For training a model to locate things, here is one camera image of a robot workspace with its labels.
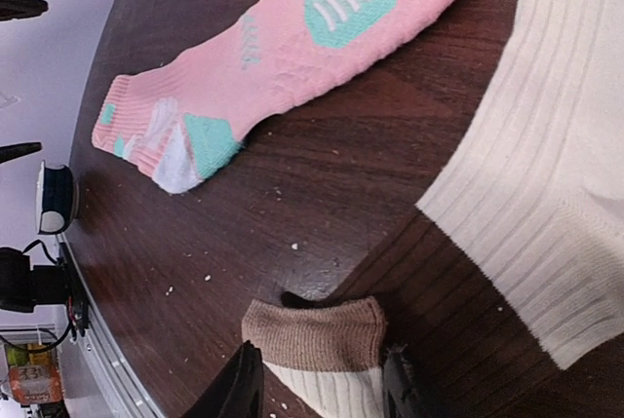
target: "wood grain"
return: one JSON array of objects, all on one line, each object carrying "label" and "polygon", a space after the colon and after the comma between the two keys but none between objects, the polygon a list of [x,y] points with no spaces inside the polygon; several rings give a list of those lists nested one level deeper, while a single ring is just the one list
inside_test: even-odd
[{"label": "wood grain", "polygon": [[[226,29],[256,1],[115,0],[74,138],[71,167],[84,207],[68,238],[126,357],[172,417],[193,404],[236,350],[240,319],[253,298],[277,303],[287,289],[318,300],[335,292],[328,298],[335,301],[401,281],[392,280],[401,270],[381,277],[381,259],[374,255],[393,247],[395,256],[384,263],[408,265],[393,238],[423,224],[413,204],[468,128],[509,37],[516,0],[457,0],[417,39],[349,84],[258,125],[228,167],[186,195],[170,197],[132,165],[91,145],[115,75],[172,61]],[[447,264],[461,256],[448,241],[440,245]],[[427,264],[412,256],[411,263],[435,278],[430,264],[437,256],[431,257]],[[347,277],[359,265],[354,284],[354,276]],[[460,269],[448,272],[445,289],[457,284],[455,275],[483,283],[474,267]],[[170,286],[174,290],[167,295]],[[399,299],[394,306],[386,298],[389,317],[399,318],[395,314],[406,301],[426,306],[419,296],[431,307],[440,293],[413,296],[418,299]],[[453,300],[461,303],[460,297]],[[510,319],[507,334],[518,326]],[[478,340],[470,338],[473,344]],[[431,374],[444,382],[443,375]],[[479,407],[483,396],[452,399],[486,413],[532,386],[498,395],[491,407]],[[559,387],[552,394],[563,397],[557,391],[568,389]],[[539,407],[550,397],[531,400]],[[266,402],[267,413],[279,412],[284,402],[291,417],[314,416],[270,375]],[[526,407],[523,413],[530,412],[530,403]]]}]

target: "white sock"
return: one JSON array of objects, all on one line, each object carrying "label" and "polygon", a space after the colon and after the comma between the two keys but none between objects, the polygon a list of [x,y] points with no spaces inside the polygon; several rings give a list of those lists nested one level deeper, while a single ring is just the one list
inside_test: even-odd
[{"label": "white sock", "polygon": [[417,206],[561,368],[624,332],[624,0],[520,0],[447,167]]}]

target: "pink sock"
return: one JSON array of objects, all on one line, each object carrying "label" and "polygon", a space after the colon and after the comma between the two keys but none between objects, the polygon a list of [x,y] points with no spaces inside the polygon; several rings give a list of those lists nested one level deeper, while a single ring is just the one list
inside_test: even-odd
[{"label": "pink sock", "polygon": [[260,0],[171,64],[114,81],[93,144],[187,191],[225,166],[260,121],[349,81],[453,0]]}]

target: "white ribbed sock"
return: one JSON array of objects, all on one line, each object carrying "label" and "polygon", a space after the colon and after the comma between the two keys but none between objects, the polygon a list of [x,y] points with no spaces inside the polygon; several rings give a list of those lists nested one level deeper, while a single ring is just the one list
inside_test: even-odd
[{"label": "white ribbed sock", "polygon": [[383,312],[373,298],[314,310],[254,301],[243,338],[323,418],[382,418]]},{"label": "white ribbed sock", "polygon": [[520,0],[473,124],[417,206],[561,368],[624,332],[624,0]]}]

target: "brown sock cuff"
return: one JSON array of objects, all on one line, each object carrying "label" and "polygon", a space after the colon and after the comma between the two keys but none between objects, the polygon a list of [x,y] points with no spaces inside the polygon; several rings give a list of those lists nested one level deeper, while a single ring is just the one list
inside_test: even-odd
[{"label": "brown sock cuff", "polygon": [[304,371],[364,371],[379,366],[383,311],[372,297],[325,309],[289,309],[253,301],[243,339],[264,361]]}]

